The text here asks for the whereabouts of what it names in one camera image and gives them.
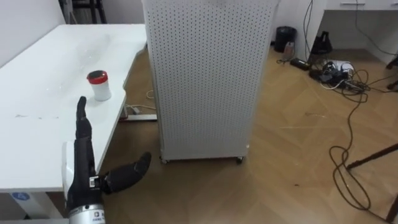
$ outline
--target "white cup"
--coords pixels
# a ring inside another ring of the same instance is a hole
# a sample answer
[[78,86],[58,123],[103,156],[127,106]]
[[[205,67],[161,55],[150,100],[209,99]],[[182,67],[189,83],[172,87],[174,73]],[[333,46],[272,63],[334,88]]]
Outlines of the white cup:
[[87,80],[94,91],[94,99],[96,101],[106,101],[111,98],[111,90],[109,89],[108,74],[105,71],[94,71],[87,75]]

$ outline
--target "white perforated panel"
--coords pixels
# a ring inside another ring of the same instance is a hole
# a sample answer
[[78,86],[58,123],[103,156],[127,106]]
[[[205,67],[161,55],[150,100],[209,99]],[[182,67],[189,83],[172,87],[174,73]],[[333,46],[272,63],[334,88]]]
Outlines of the white perforated panel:
[[163,159],[245,156],[278,0],[143,0]]

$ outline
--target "sticker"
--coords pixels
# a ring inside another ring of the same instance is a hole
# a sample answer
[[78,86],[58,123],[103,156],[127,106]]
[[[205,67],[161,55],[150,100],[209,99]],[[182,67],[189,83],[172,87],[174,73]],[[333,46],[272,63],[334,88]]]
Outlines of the sticker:
[[105,224],[105,216],[103,210],[90,211],[91,221],[95,224]]
[[14,192],[11,194],[13,198],[17,199],[17,200],[23,200],[23,201],[27,201],[30,199],[29,194],[24,193],[24,192]]

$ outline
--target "black object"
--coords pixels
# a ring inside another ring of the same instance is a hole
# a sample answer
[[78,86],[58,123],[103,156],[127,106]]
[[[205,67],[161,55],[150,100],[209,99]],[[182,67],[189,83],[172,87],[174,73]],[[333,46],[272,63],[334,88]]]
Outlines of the black object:
[[86,98],[80,97],[76,111],[75,173],[68,191],[67,209],[91,204],[102,204],[99,187],[90,187],[90,177],[95,177],[95,161],[91,143],[91,124],[85,112]]
[[389,84],[389,85],[387,86],[387,89],[388,89],[388,90],[391,90],[391,91],[398,91],[398,90],[396,90],[396,87],[397,87],[397,86],[398,86],[398,81]]
[[352,90],[357,88],[355,85],[347,84],[349,73],[345,72],[342,68],[338,70],[333,62],[326,63],[322,70],[310,70],[309,75],[312,79],[323,84],[329,84],[336,88]]
[[[390,147],[387,147],[387,148],[385,148],[385,149],[383,149],[383,150],[381,150],[381,151],[379,151],[377,153],[374,153],[374,154],[370,155],[367,158],[355,161],[355,162],[349,164],[347,166],[347,169],[351,170],[352,168],[358,167],[358,166],[363,165],[363,164],[365,164],[365,163],[367,163],[369,161],[372,161],[372,160],[378,159],[380,157],[386,156],[386,155],[388,155],[388,154],[390,154],[392,152],[395,152],[395,151],[398,151],[398,144],[395,144],[395,145],[392,145]],[[398,215],[398,196],[394,200],[394,203],[392,204],[392,206],[391,206],[391,208],[390,208],[390,210],[388,212],[386,221],[392,223],[397,215]]]
[[329,39],[329,32],[323,31],[321,36],[317,36],[313,43],[311,54],[323,55],[328,54],[333,50]]
[[390,63],[387,65],[387,69],[391,70],[393,66],[398,66],[398,57],[396,57],[394,60],[392,60]]
[[145,152],[137,162],[109,171],[105,176],[101,177],[101,189],[104,193],[111,194],[133,186],[148,171],[150,159],[151,154]]
[[236,158],[236,164],[241,165],[243,163],[244,157],[237,157]]
[[97,24],[97,16],[95,13],[95,9],[98,10],[101,23],[103,24],[107,23],[102,0],[89,0],[88,3],[81,3],[81,0],[72,0],[72,4],[74,9],[90,9],[91,20],[93,24]]
[[129,165],[97,176],[91,142],[91,124],[86,117],[86,98],[80,97],[76,110],[75,172],[73,182],[67,192],[67,210],[93,204],[102,204],[102,192],[111,194],[133,186],[146,174],[151,155],[144,153],[141,158]]
[[297,30],[293,27],[278,27],[276,29],[274,49],[276,52],[283,53],[288,42],[294,42]]
[[304,71],[308,71],[311,67],[309,63],[298,58],[292,59],[290,64]]

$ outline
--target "white wall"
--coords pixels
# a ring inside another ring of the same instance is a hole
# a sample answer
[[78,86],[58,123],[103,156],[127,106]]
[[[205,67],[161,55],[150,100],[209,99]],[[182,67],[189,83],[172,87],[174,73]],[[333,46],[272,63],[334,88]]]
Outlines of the white wall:
[[105,16],[110,24],[143,24],[141,0],[103,0]]
[[64,22],[58,0],[0,0],[0,67]]
[[280,26],[290,26],[288,24],[292,23],[293,15],[297,13],[297,6],[299,5],[300,1],[294,0],[280,0],[279,7],[275,14],[274,25],[272,28],[273,36],[272,40],[275,39],[275,32],[276,28]]

